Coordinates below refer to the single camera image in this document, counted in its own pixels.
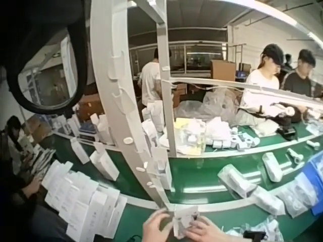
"black cable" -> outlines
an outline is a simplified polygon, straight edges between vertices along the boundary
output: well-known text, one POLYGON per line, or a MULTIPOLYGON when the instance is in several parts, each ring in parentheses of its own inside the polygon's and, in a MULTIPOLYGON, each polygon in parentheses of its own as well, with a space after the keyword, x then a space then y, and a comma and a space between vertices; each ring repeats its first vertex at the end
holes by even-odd
POLYGON ((140 241, 142 240, 141 236, 135 234, 132 237, 130 237, 126 242, 135 242, 136 238, 140 239, 140 241))

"cable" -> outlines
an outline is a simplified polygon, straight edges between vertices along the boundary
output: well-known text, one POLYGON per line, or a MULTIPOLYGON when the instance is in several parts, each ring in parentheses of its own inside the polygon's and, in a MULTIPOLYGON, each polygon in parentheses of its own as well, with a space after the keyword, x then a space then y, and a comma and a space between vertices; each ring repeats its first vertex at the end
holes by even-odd
POLYGON ((136 238, 138 238, 140 241, 142 240, 141 236, 135 234, 132 237, 130 237, 126 242, 135 242, 136 238))

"black cap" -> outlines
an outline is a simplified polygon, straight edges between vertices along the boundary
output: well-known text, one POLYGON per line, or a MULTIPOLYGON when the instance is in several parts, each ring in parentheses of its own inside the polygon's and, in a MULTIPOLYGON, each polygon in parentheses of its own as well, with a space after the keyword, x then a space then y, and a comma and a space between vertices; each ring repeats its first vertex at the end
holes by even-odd
POLYGON ((263 55, 268 56, 273 59, 276 65, 282 66, 284 64, 284 52, 276 44, 267 45, 262 52, 263 55))

